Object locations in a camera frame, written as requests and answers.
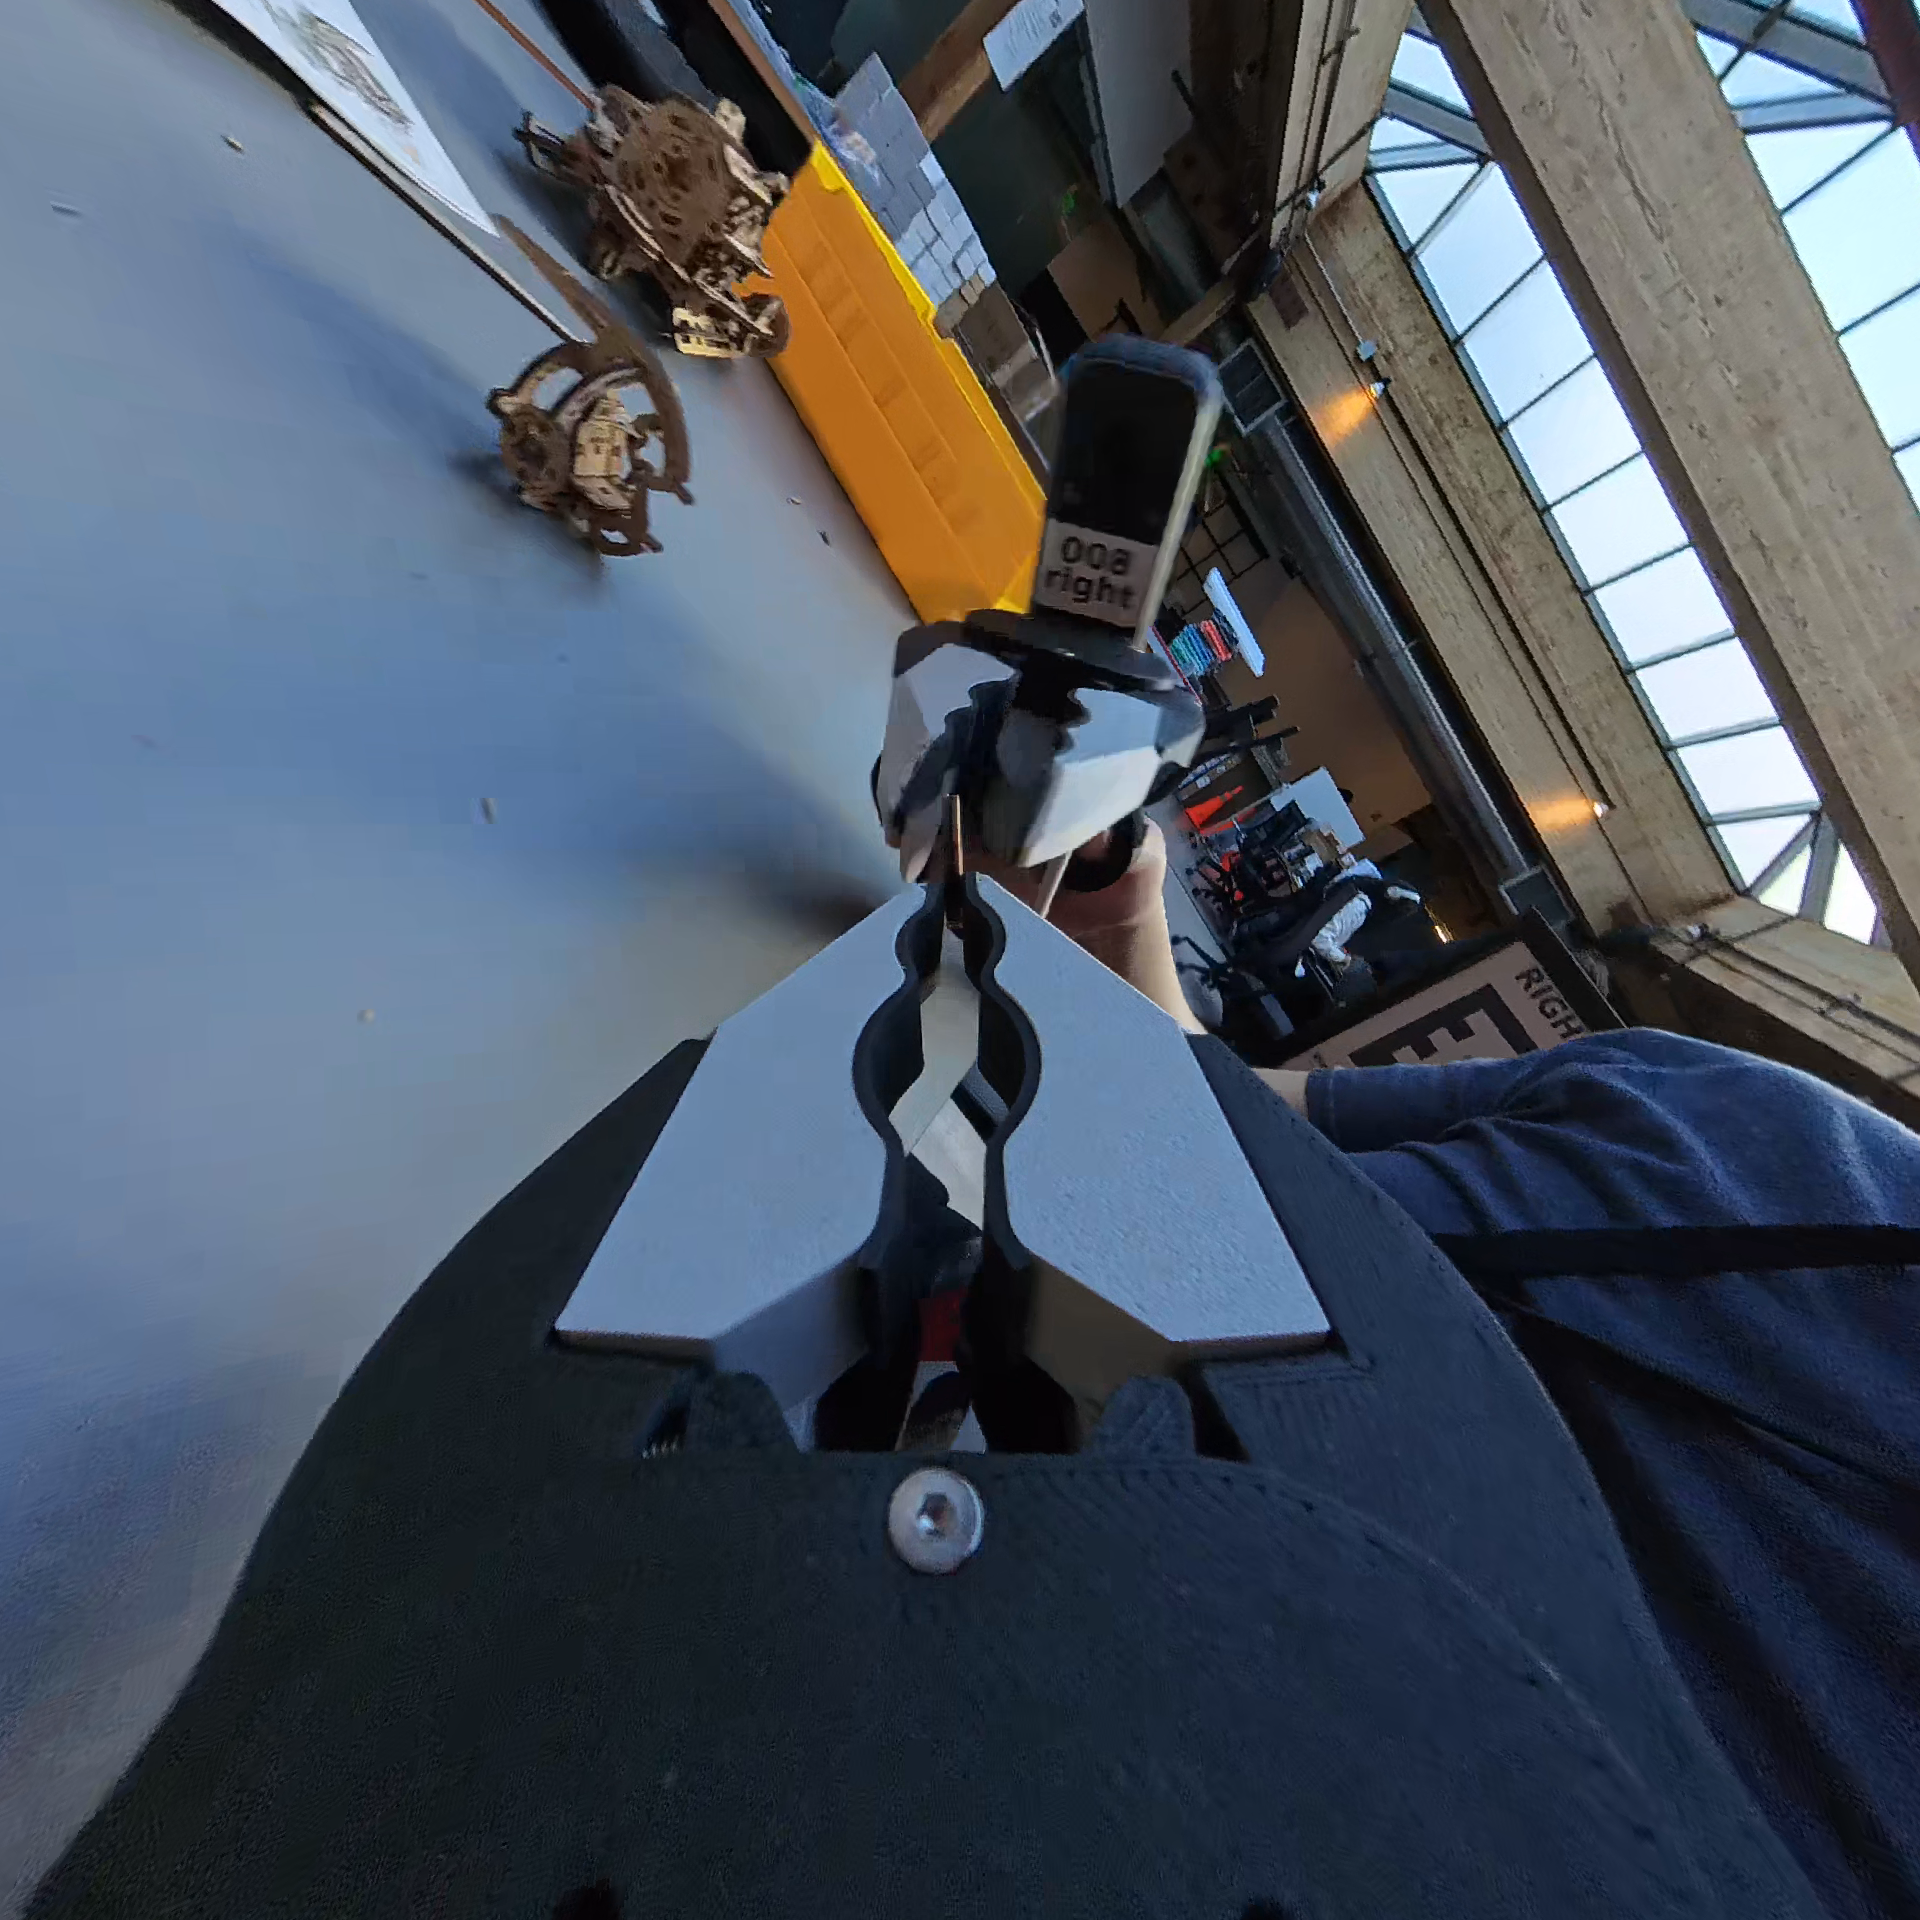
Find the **large wooden gear model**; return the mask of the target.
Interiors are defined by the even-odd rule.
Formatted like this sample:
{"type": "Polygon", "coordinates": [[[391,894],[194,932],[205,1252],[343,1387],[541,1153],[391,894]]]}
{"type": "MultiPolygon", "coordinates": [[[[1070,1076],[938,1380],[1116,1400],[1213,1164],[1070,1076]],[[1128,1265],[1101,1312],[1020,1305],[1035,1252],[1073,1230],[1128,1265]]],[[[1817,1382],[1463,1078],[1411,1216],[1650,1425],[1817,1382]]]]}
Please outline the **large wooden gear model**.
{"type": "Polygon", "coordinates": [[[583,195],[591,276],[643,280],[677,352],[733,363],[789,346],[762,250],[789,181],[756,164],[736,103],[643,101],[608,87],[576,130],[526,112],[514,136],[534,169],[583,195]]]}

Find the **cardboard boxes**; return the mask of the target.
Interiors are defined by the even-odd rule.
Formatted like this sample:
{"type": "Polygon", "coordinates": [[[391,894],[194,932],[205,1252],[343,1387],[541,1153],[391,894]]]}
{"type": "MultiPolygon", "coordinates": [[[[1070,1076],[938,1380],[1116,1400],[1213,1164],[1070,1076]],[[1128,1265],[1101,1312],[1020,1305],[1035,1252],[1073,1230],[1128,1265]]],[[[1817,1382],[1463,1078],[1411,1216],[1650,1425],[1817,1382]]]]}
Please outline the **cardboard boxes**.
{"type": "Polygon", "coordinates": [[[964,278],[933,312],[936,332],[958,345],[1005,420],[1046,450],[1060,376],[1038,327],[996,278],[964,278]]]}

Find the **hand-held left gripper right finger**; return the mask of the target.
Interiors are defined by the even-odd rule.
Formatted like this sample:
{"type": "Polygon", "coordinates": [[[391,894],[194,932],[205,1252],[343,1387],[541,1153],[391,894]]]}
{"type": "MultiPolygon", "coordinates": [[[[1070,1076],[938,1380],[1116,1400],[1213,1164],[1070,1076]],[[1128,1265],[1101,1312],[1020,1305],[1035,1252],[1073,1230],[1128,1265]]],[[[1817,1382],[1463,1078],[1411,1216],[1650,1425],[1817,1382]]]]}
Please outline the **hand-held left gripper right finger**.
{"type": "Polygon", "coordinates": [[[1330,1316],[1192,1033],[990,877],[960,882],[1002,1105],[962,1372],[985,1447],[1067,1455],[1138,1380],[1322,1354],[1330,1316]]]}

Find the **curved dark wooden piece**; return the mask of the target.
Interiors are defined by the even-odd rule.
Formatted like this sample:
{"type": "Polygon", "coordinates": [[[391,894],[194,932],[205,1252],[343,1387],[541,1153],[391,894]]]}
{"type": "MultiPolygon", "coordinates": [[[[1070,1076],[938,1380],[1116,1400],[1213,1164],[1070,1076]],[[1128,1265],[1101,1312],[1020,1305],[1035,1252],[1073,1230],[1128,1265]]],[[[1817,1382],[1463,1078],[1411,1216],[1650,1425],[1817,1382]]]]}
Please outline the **curved dark wooden piece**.
{"type": "Polygon", "coordinates": [[[498,213],[491,216],[491,225],[538,273],[549,291],[563,300],[566,308],[587,327],[589,339],[611,339],[611,332],[624,327],[619,314],[602,295],[582,284],[570,268],[529,239],[509,216],[498,213]]]}

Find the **skylight window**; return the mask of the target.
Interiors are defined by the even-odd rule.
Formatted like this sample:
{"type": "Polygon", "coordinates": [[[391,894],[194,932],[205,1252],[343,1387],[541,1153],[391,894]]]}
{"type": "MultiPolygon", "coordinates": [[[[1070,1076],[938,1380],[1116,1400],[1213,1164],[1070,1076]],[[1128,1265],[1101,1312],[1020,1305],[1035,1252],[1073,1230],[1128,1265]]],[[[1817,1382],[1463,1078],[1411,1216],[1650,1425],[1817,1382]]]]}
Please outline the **skylight window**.
{"type": "Polygon", "coordinates": [[[1367,193],[1739,896],[1916,977],[1916,147],[1846,5],[1411,5],[1367,193]]]}

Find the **wooden wheel model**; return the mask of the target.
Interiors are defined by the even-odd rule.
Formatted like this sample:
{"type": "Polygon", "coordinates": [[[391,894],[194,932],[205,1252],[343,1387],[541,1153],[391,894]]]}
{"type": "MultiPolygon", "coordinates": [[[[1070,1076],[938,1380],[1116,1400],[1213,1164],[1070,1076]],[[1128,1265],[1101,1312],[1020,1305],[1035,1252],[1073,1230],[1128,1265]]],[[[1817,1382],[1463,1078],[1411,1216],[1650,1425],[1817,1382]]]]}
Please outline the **wooden wheel model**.
{"type": "Polygon", "coordinates": [[[646,345],[560,342],[491,389],[485,410],[518,502],[600,558],[656,557],[656,500],[693,500],[684,407],[646,345]]]}

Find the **yellow plastic bin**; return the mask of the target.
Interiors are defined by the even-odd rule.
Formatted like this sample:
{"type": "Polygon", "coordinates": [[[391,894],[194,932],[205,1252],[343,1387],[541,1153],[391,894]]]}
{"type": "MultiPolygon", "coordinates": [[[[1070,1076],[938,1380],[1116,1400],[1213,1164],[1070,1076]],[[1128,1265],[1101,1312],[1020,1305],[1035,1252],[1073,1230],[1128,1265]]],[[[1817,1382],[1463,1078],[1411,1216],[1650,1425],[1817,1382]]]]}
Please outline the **yellow plastic bin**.
{"type": "Polygon", "coordinates": [[[1024,612],[1043,485],[825,142],[772,215],[774,375],[923,623],[1024,612]]]}

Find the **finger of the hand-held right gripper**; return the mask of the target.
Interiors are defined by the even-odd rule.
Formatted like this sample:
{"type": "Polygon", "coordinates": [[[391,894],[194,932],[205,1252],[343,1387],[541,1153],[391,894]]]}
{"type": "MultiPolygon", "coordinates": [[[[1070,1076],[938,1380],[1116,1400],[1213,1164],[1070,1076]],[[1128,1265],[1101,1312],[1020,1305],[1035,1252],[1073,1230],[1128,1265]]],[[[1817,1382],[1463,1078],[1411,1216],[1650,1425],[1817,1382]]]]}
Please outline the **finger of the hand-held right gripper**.
{"type": "Polygon", "coordinates": [[[919,624],[894,651],[873,805],[902,882],[919,882],[962,806],[980,853],[1027,867],[997,737],[1018,688],[1015,624],[919,624]]]}
{"type": "Polygon", "coordinates": [[[1203,711],[1182,686],[1077,688],[1060,719],[1009,708],[971,800],[971,846],[1013,871],[1071,858],[1198,755],[1203,711]]]}

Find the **person's dark blue shirt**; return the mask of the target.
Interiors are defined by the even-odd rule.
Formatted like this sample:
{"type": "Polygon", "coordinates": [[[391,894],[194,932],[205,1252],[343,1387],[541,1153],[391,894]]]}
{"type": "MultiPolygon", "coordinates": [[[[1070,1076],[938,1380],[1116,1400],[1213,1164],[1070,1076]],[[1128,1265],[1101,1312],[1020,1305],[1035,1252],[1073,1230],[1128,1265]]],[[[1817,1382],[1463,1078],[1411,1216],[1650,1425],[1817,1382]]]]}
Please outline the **person's dark blue shirt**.
{"type": "Polygon", "coordinates": [[[1541,1382],[1821,1908],[1916,1916],[1916,1132],[1660,1029],[1287,1101],[1541,1382]]]}

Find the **stack of grey boxes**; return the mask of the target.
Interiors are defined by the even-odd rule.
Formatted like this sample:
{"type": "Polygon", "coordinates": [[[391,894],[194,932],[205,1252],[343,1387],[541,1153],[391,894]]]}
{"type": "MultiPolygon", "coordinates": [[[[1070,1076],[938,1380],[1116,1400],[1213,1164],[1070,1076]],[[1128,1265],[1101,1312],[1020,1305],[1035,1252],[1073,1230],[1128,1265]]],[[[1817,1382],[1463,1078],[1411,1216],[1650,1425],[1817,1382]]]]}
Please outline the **stack of grey boxes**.
{"type": "Polygon", "coordinates": [[[996,284],[985,243],[880,57],[827,103],[827,149],[950,335],[996,284]]]}

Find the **person's right hand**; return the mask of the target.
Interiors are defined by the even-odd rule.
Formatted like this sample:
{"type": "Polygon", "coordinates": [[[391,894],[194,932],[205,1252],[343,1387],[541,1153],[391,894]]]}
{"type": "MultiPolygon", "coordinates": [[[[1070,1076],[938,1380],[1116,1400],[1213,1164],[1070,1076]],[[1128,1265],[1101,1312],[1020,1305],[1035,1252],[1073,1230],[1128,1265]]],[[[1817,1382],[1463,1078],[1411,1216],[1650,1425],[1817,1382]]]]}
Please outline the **person's right hand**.
{"type": "Polygon", "coordinates": [[[1188,1004],[1174,956],[1166,881],[1161,829],[1134,815],[1067,854],[1046,920],[1190,1036],[1202,1036],[1206,1026],[1188,1004]]]}

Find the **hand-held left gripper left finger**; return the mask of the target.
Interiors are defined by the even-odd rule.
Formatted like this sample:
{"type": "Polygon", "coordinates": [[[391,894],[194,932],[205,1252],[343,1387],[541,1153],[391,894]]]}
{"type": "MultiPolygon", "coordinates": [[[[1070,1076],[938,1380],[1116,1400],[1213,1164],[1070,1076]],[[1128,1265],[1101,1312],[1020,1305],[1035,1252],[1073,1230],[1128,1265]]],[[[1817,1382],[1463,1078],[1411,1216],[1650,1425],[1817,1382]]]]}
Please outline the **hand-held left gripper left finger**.
{"type": "Polygon", "coordinates": [[[923,1308],[981,1249],[894,1124],[946,932],[941,892],[912,884],[708,1036],[557,1348],[748,1376],[811,1448],[899,1448],[923,1308]]]}

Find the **framed marker sign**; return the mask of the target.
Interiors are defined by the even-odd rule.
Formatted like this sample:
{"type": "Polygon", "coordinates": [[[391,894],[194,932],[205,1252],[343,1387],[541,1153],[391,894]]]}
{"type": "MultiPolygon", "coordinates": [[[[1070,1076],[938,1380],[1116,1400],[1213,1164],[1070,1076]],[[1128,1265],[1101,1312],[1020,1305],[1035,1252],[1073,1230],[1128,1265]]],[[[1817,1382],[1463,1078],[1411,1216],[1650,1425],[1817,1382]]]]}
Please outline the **framed marker sign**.
{"type": "Polygon", "coordinates": [[[1561,935],[1530,911],[1487,942],[1454,942],[1417,979],[1300,1033],[1283,1071],[1444,1067],[1518,1060],[1621,1033],[1611,1001],[1561,935]]]}

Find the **white instruction sheet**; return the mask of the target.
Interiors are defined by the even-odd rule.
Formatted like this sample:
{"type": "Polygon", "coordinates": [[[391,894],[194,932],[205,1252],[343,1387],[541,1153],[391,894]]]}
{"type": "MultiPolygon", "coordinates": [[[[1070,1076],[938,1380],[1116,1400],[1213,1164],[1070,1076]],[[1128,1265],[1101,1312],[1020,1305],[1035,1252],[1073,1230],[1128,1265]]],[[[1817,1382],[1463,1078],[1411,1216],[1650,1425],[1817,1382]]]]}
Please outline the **white instruction sheet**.
{"type": "Polygon", "coordinates": [[[238,28],[408,186],[478,235],[498,236],[395,68],[349,3],[218,3],[238,28]]]}

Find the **black office chair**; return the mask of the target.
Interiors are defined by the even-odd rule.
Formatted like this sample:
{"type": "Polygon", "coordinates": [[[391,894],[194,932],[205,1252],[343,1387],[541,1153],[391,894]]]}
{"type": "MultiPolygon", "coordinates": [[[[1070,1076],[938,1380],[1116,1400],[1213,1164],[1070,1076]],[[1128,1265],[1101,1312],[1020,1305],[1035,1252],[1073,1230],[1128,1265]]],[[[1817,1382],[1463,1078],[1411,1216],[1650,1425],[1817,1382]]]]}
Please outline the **black office chair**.
{"type": "Polygon", "coordinates": [[[1237,920],[1217,961],[1183,973],[1210,997],[1200,1023],[1213,1039],[1262,1048],[1358,1012],[1440,945],[1413,887],[1344,856],[1237,920]]]}

